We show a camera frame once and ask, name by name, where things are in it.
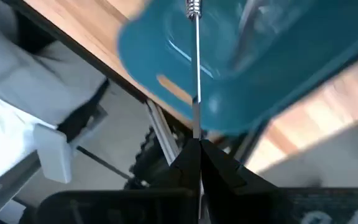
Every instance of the black cable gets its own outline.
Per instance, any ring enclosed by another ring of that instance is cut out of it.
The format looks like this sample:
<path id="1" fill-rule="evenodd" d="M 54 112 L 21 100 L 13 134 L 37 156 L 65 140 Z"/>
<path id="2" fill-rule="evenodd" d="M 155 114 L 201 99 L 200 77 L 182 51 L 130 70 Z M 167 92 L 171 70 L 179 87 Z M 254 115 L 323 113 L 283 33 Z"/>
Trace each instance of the black cable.
<path id="1" fill-rule="evenodd" d="M 115 172 L 116 174 L 120 175 L 122 178 L 127 179 L 127 180 L 132 179 L 132 177 L 130 177 L 129 175 L 125 174 L 123 171 L 115 168 L 114 166 L 110 165 L 108 162 L 100 159 L 97 155 L 93 154 L 92 152 L 89 152 L 88 150 L 84 149 L 83 147 L 78 146 L 77 150 L 82 152 L 84 155 L 88 156 L 89 158 L 93 159 L 97 163 L 101 164 L 105 168 L 107 168 L 107 169 Z"/>

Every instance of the gray floor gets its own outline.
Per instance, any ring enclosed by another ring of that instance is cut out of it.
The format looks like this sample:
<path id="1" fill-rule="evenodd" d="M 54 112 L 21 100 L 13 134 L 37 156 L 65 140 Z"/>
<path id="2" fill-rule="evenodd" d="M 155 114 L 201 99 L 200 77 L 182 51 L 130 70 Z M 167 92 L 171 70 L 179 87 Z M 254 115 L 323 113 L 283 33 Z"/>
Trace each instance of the gray floor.
<path id="1" fill-rule="evenodd" d="M 129 167 L 134 163 L 140 143 L 150 126 L 144 105 L 113 83 L 101 105 L 109 116 L 83 147 L 129 174 Z M 36 207 L 55 192 L 121 189 L 126 182 L 81 153 L 74 158 L 72 168 L 73 179 L 69 184 L 48 180 L 39 172 L 17 195 L 18 199 Z"/>

